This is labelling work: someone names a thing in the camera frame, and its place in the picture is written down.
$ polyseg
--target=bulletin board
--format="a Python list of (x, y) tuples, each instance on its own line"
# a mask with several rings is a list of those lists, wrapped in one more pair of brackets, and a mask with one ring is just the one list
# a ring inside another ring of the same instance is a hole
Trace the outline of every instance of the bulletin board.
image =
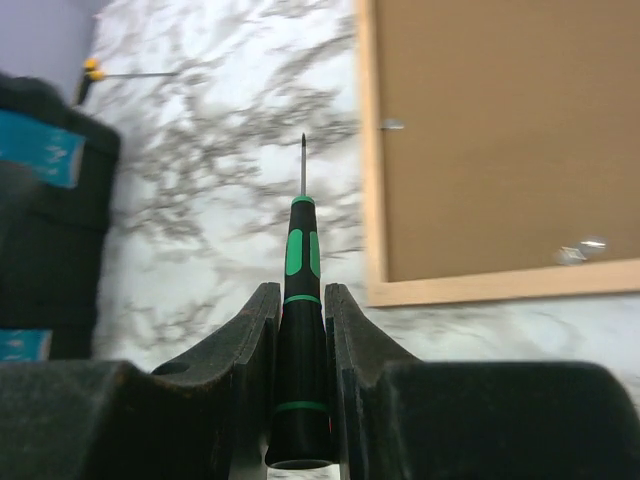
[(357, 6), (370, 303), (640, 290), (640, 2)]

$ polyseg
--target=wall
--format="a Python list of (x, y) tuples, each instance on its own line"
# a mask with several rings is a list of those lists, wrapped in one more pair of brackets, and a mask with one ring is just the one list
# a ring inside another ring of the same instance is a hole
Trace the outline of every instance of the wall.
[(0, 0), (0, 71), (44, 78), (67, 100), (109, 0)]

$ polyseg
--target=wooden frame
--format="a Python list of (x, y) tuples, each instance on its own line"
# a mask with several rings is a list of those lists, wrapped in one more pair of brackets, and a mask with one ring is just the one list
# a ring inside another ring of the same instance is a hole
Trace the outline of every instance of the wooden frame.
[(640, 259), (389, 282), (374, 0), (356, 0), (368, 299), (374, 307), (640, 290)]

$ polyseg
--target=yellow-handled tool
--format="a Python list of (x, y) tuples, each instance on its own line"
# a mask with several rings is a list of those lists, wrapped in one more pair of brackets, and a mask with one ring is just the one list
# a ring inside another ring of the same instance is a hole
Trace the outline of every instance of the yellow-handled tool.
[(76, 95), (76, 105), (82, 105), (87, 99), (89, 89), (95, 82), (100, 82), (109, 78), (131, 79), (131, 78), (145, 78), (145, 77), (175, 77), (179, 72), (167, 72), (167, 73), (118, 73), (118, 74), (106, 74), (100, 69), (100, 62), (96, 58), (89, 58), (84, 62), (84, 71), (82, 73), (82, 80), (78, 87), (78, 94)]

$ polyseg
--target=green ring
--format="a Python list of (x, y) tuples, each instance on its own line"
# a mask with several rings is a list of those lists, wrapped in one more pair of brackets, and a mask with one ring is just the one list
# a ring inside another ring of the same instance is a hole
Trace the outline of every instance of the green ring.
[(313, 198), (307, 197), (306, 195), (300, 195), (299, 197), (294, 198), (293, 201), (291, 202), (291, 205), (298, 202), (309, 202), (313, 205), (316, 204), (316, 202), (313, 201)]
[(286, 412), (288, 410), (319, 410), (324, 413), (329, 413), (329, 407), (320, 402), (286, 402), (281, 403), (276, 407), (274, 413)]
[(322, 305), (322, 302), (320, 301), (320, 299), (314, 297), (313, 295), (292, 295), (289, 298), (284, 299), (283, 305), (286, 305), (287, 303), (295, 302), (298, 300), (309, 300), (310, 302), (315, 302), (319, 305)]

